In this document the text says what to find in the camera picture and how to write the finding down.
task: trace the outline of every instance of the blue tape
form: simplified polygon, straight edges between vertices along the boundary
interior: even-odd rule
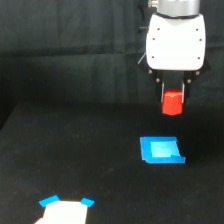
[[[183,164],[176,137],[142,137],[140,138],[142,160],[151,164]]]
[[[81,203],[82,203],[83,205],[86,205],[86,206],[88,206],[88,207],[91,207],[95,202],[92,201],[92,200],[90,200],[90,199],[83,198],[82,201],[81,201]]]
[[[53,202],[56,202],[56,201],[60,201],[57,195],[55,195],[55,196],[53,196],[53,197],[50,197],[50,198],[47,198],[47,199],[44,199],[44,200],[42,200],[42,201],[39,201],[39,204],[40,204],[43,208],[45,208],[47,205],[49,205],[49,204],[51,204],[51,203],[53,203]]]

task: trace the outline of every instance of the red block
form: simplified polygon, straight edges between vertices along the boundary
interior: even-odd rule
[[[171,116],[182,114],[182,92],[179,90],[167,90],[163,96],[163,114]]]

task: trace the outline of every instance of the blue square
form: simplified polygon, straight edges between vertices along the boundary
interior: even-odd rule
[[[142,160],[147,163],[185,163],[186,158],[181,157],[176,137],[142,137]]]

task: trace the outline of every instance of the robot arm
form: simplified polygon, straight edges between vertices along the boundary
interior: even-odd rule
[[[178,115],[189,97],[190,84],[210,69],[205,61],[200,0],[149,0],[147,7],[156,7],[157,12],[147,27],[146,53],[138,64],[144,64],[154,78],[162,112]]]

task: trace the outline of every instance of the white robot body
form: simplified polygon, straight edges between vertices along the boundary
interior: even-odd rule
[[[203,15],[190,19],[152,15],[146,39],[148,65],[156,70],[196,71],[204,63]]]

